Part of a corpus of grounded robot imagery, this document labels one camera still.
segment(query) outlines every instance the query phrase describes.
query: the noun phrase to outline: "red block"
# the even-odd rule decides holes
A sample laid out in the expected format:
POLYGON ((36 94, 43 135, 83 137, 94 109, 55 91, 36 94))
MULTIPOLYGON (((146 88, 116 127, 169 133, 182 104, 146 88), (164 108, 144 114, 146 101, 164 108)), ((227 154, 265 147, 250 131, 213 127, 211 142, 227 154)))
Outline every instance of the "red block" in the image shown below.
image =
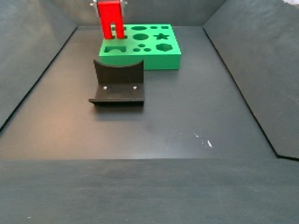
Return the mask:
POLYGON ((123 39, 126 37, 126 33, 120 2, 98 2, 98 12, 100 16, 104 39, 112 39, 111 24, 115 24, 116 26, 116 37, 123 39))

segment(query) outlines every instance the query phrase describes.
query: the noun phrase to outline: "black plastic bracket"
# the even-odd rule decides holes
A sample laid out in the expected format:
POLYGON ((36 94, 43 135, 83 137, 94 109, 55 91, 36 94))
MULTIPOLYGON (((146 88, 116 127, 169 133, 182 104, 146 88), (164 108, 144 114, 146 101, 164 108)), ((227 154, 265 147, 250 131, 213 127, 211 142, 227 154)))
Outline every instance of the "black plastic bracket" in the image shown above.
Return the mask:
POLYGON ((94 104, 144 103, 144 62, 130 66, 110 66, 94 60, 98 92, 94 104))

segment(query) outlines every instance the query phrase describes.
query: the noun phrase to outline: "hexagonal hole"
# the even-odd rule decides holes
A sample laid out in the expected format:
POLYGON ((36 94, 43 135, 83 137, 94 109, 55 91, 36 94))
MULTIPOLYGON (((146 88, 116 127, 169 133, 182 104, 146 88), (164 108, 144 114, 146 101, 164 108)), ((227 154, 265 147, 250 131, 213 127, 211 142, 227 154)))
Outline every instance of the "hexagonal hole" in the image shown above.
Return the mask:
POLYGON ((174 47, 169 44, 160 44, 155 46, 156 50, 162 51, 162 52, 169 52, 174 49, 174 47))

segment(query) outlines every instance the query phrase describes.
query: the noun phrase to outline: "circular hole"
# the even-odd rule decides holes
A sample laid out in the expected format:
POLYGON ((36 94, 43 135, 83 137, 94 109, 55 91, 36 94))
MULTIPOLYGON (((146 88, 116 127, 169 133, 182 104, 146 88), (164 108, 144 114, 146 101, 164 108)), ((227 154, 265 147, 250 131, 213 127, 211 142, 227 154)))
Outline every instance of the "circular hole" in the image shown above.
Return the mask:
POLYGON ((134 36, 134 39, 136 40, 146 40, 148 39, 148 35, 143 34, 143 33, 138 33, 135 36, 134 36))

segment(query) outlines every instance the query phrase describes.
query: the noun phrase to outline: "green foam block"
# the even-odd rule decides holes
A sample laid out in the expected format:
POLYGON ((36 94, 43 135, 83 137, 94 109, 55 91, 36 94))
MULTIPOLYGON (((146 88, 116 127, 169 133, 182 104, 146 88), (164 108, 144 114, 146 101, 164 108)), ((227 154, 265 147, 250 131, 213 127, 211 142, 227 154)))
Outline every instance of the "green foam block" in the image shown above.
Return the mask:
POLYGON ((144 70, 179 69, 182 51, 170 24, 126 24, 126 38, 104 39, 99 61, 126 66, 144 61, 144 70))

